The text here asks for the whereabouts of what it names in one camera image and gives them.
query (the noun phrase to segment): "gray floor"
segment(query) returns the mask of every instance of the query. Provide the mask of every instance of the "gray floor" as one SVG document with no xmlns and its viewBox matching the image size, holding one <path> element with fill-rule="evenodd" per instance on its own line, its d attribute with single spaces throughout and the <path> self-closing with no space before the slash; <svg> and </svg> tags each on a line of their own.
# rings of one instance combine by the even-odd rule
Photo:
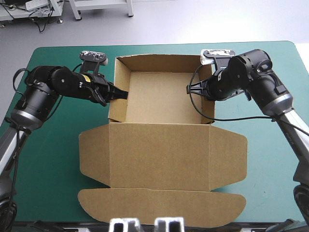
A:
<svg viewBox="0 0 309 232">
<path fill-rule="evenodd" d="M 309 51 L 308 0 L 136 0 L 133 7 L 134 17 L 118 8 L 83 12 L 76 21 L 65 3 L 64 24 L 41 34 L 30 22 L 0 29 L 0 121 L 14 94 L 13 73 L 40 46 L 289 40 Z"/>
</svg>

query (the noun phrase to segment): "black cable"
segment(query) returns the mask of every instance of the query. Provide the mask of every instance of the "black cable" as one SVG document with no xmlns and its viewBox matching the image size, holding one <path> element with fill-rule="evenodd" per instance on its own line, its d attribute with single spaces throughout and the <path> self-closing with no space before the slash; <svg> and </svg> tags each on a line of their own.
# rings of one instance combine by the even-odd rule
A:
<svg viewBox="0 0 309 232">
<path fill-rule="evenodd" d="M 50 119 L 50 118 L 53 116 L 53 114 L 56 112 L 56 110 L 58 109 L 58 107 L 59 107 L 59 105 L 60 105 L 62 99 L 63 99 L 63 96 L 60 97 L 60 99 L 59 99 L 59 101 L 58 101 L 58 103 L 57 103 L 55 109 L 49 114 L 49 116 L 47 117 L 47 119 L 45 120 L 45 122 L 46 122 L 48 119 Z"/>
<path fill-rule="evenodd" d="M 8 205 L 8 211 L 7 211 L 7 215 L 6 215 L 6 221 L 5 221 L 5 226 L 4 228 L 6 229 L 10 223 L 9 223 L 9 216 L 10 216 L 10 211 L 11 211 L 11 207 L 12 207 L 12 202 L 13 202 L 13 191 L 15 188 L 15 184 L 16 184 L 16 177 L 17 177 L 17 169 L 18 169 L 18 160 L 19 160 L 19 153 L 20 153 L 20 130 L 18 128 L 19 126 L 16 124 L 16 151 L 15 151 L 15 167 L 14 167 L 14 174 L 13 174 L 13 181 L 12 181 L 12 185 L 11 185 L 11 193 L 9 196 L 9 205 Z"/>
<path fill-rule="evenodd" d="M 72 70 L 72 72 L 74 72 L 79 66 L 81 66 L 82 64 L 76 65 L 76 67 Z"/>
<path fill-rule="evenodd" d="M 16 93 L 20 94 L 23 97 L 23 101 L 26 101 L 26 96 L 22 92 L 17 91 L 17 88 L 15 87 L 15 80 L 22 72 L 27 72 L 28 74 L 30 73 L 28 69 L 24 68 L 17 70 L 13 76 L 13 89 Z"/>
<path fill-rule="evenodd" d="M 207 116 L 206 114 L 204 114 L 203 112 L 201 112 L 197 105 L 194 103 L 193 97 L 192 97 L 192 93 L 191 93 L 191 85 L 193 82 L 193 79 L 195 78 L 196 73 L 203 67 L 203 65 L 200 65 L 194 72 L 191 80 L 190 80 L 190 84 L 189 84 L 189 95 L 190 95 L 190 99 L 191 99 L 191 103 L 194 106 L 195 110 L 202 115 L 203 117 L 213 120 L 213 121 L 221 121 L 221 122 L 229 122 L 229 121 L 240 121 L 240 120 L 248 120 L 248 119 L 272 119 L 271 117 L 268 116 L 252 116 L 252 117 L 239 117 L 239 118 L 230 118 L 230 119 L 220 119 L 220 118 L 214 118 L 214 117 L 210 117 Z"/>
<path fill-rule="evenodd" d="M 10 8 L 10 9 L 19 9 L 19 10 L 22 10 L 22 11 L 27 11 L 26 9 L 20 8 L 20 7 L 16 6 L 16 5 L 12 6 L 12 5 L 4 4 L 4 3 L 1 3 L 1 2 L 0 2 L 0 5 L 1 6 L 6 6 L 6 7 Z"/>
<path fill-rule="evenodd" d="M 12 15 L 11 15 L 11 13 L 4 7 L 4 5 L 1 5 L 4 9 L 5 9 L 5 11 L 10 15 L 10 17 L 12 17 L 12 19 L 15 19 Z"/>
<path fill-rule="evenodd" d="M 299 128 L 299 127 L 297 127 L 297 126 L 295 126 L 294 124 L 292 124 L 292 123 L 289 123 L 289 122 L 286 122 L 286 121 L 284 121 L 284 120 L 282 120 L 282 119 L 276 119 L 277 121 L 280 121 L 280 122 L 283 122 L 283 123 L 285 123 L 285 124 L 287 124 L 287 125 L 289 125 L 289 126 L 291 126 L 291 127 L 294 127 L 295 129 L 297 129 L 297 130 L 299 130 L 300 132 L 303 132 L 305 135 L 307 135 L 307 136 L 309 136 L 309 133 L 308 132 L 306 132 L 306 131 L 304 131 L 303 129 L 301 129 L 301 128 Z"/>
<path fill-rule="evenodd" d="M 303 132 L 305 135 L 309 136 L 309 133 L 304 131 L 303 129 L 299 128 L 298 126 L 293 125 L 292 123 L 286 122 L 282 119 L 279 118 L 272 118 L 272 117 L 268 117 L 268 116 L 252 116 L 252 117 L 239 117 L 239 118 L 230 118 L 230 119 L 219 119 L 219 118 L 214 118 L 214 117 L 210 117 L 205 115 L 203 112 L 201 112 L 197 105 L 194 103 L 193 97 L 192 97 L 192 93 L 191 93 L 191 85 L 193 82 L 193 79 L 195 78 L 196 73 L 203 67 L 203 65 L 200 65 L 194 72 L 194 74 L 192 75 L 192 78 L 190 80 L 190 84 L 189 84 L 189 95 L 190 95 L 190 99 L 191 99 L 191 103 L 194 106 L 194 108 L 196 109 L 196 111 L 202 115 L 203 117 L 213 120 L 213 121 L 222 121 L 222 122 L 229 122 L 229 121 L 240 121 L 240 120 L 248 120 L 248 119 L 271 119 L 273 121 L 280 121 L 283 122 L 293 128 L 295 128 L 296 130 L 299 130 L 300 132 Z"/>
<path fill-rule="evenodd" d="M 50 20 L 50 17 L 52 16 L 53 12 L 54 12 L 54 8 L 52 7 L 50 13 L 49 13 L 48 16 L 47 16 L 47 20 L 46 20 L 45 23 L 44 23 L 43 29 L 41 29 L 40 25 L 39 25 L 37 22 L 33 21 L 34 24 L 38 27 L 40 33 L 42 33 L 43 31 L 45 31 L 46 25 L 49 24 L 49 20 Z"/>
</svg>

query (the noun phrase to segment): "open cardboard box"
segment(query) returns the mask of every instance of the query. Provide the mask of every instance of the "open cardboard box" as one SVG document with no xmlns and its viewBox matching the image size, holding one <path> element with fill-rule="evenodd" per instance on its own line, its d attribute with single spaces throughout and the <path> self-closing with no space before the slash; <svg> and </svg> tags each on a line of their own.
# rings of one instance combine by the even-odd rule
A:
<svg viewBox="0 0 309 232">
<path fill-rule="evenodd" d="M 110 123 L 80 135 L 81 172 L 111 188 L 84 189 L 79 201 L 93 218 L 183 216 L 187 226 L 233 221 L 245 199 L 210 192 L 247 173 L 244 136 L 210 125 L 186 94 L 199 56 L 136 55 L 115 62 L 117 87 L 128 99 L 110 105 Z M 211 76 L 203 66 L 195 82 Z M 214 116 L 214 102 L 194 100 Z"/>
</svg>

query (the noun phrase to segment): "sticker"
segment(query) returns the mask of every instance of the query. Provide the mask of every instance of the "sticker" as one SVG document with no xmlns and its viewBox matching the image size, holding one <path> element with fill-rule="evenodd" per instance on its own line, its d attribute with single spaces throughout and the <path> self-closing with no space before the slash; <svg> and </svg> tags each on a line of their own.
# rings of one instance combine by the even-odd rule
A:
<svg viewBox="0 0 309 232">
<path fill-rule="evenodd" d="M 82 74 L 82 75 L 83 75 L 83 77 L 85 78 L 85 81 L 86 81 L 86 82 L 91 82 L 89 76 L 86 76 L 86 75 L 84 75 L 84 74 Z"/>
</svg>

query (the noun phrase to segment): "green table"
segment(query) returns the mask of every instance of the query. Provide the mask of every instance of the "green table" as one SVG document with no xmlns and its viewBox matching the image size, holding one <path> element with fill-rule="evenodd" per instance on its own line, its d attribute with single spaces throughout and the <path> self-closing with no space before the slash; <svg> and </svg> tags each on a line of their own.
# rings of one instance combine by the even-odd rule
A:
<svg viewBox="0 0 309 232">
<path fill-rule="evenodd" d="M 295 98 L 295 109 L 309 122 L 309 79 L 302 60 L 291 42 L 200 43 L 134 46 L 41 47 L 34 51 L 28 69 L 39 65 L 60 65 L 73 69 L 81 61 L 83 50 L 104 52 L 109 64 L 100 72 L 113 81 L 114 60 L 132 54 L 199 54 L 201 49 L 232 49 L 240 54 L 255 48 L 267 51 L 274 71 Z M 25 90 L 23 82 L 19 90 Z M 15 96 L 9 111 L 16 104 Z M 216 104 L 218 118 L 261 115 L 253 101 L 244 95 Z M 32 133 L 21 156 L 15 200 L 17 221 L 94 221 L 79 205 L 81 189 L 102 188 L 102 183 L 80 173 L 78 135 L 85 130 L 108 123 L 108 107 L 89 101 L 64 98 L 54 116 Z M 248 138 L 248 176 L 244 181 L 220 192 L 239 193 L 247 205 L 237 221 L 272 222 L 286 218 L 302 220 L 294 203 L 293 182 L 297 158 L 276 123 L 270 120 L 216 122 L 217 127 Z M 0 134 L 8 127 L 3 123 Z"/>
</svg>

